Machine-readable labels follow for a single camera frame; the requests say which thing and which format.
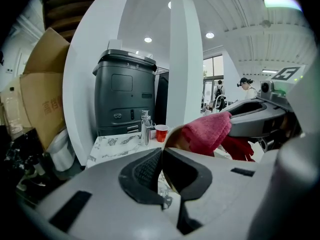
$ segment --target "red cup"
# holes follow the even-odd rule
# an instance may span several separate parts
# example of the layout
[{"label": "red cup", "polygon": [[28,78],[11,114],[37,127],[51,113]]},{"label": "red cup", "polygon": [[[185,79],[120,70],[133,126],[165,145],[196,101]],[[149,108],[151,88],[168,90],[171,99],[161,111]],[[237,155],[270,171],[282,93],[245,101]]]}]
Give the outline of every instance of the red cup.
[{"label": "red cup", "polygon": [[165,142],[169,127],[164,124],[155,126],[155,138],[158,142]]}]

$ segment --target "red cloth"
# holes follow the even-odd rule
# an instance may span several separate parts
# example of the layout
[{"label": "red cloth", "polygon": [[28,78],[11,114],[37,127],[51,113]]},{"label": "red cloth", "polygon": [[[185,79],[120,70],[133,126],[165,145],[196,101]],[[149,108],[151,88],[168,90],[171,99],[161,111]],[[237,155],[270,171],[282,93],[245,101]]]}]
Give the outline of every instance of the red cloth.
[{"label": "red cloth", "polygon": [[230,154],[233,160],[254,162],[251,156],[254,154],[247,138],[226,136],[221,145]]},{"label": "red cloth", "polygon": [[192,152],[211,155],[231,129],[227,111],[200,117],[182,128],[182,135]]}]

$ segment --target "cardboard box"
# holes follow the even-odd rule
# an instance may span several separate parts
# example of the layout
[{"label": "cardboard box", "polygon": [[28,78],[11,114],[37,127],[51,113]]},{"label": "cardboard box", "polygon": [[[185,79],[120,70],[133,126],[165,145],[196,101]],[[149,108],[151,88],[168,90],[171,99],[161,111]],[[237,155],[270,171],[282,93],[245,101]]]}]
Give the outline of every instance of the cardboard box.
[{"label": "cardboard box", "polygon": [[10,87],[14,87],[22,126],[36,129],[45,150],[66,124],[62,83],[69,46],[62,36],[48,28],[34,47],[23,74],[1,92],[1,100],[5,102]]}]

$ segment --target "pink cloth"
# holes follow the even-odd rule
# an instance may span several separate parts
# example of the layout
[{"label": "pink cloth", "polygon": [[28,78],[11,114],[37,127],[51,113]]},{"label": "pink cloth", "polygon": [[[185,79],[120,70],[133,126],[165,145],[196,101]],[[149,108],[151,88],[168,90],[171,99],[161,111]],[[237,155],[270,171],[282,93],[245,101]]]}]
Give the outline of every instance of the pink cloth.
[{"label": "pink cloth", "polygon": [[230,132],[231,114],[228,111],[200,117],[182,128],[182,135],[192,152],[211,155]]}]

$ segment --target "black rubber pad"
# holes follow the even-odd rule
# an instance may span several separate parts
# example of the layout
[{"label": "black rubber pad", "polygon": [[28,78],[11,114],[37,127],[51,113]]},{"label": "black rubber pad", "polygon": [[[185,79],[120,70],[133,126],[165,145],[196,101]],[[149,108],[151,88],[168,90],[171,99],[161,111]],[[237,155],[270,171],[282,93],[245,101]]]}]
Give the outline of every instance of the black rubber pad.
[{"label": "black rubber pad", "polygon": [[246,170],[246,169],[241,169],[241,168],[233,168],[231,172],[236,173],[236,174],[241,174],[244,176],[252,177],[255,172],[253,170]]},{"label": "black rubber pad", "polygon": [[199,221],[189,217],[186,206],[185,206],[185,201],[181,199],[179,217],[178,217],[176,228],[182,234],[187,235],[201,228],[202,226],[203,225]]},{"label": "black rubber pad", "polygon": [[78,191],[50,219],[49,222],[61,231],[67,232],[91,196],[91,193],[85,191]]},{"label": "black rubber pad", "polygon": [[212,173],[207,167],[170,148],[163,151],[162,167],[185,201],[199,199],[212,183]]},{"label": "black rubber pad", "polygon": [[161,148],[152,149],[149,154],[126,165],[119,174],[121,188],[139,204],[164,205],[163,197],[158,195],[161,152]]}]

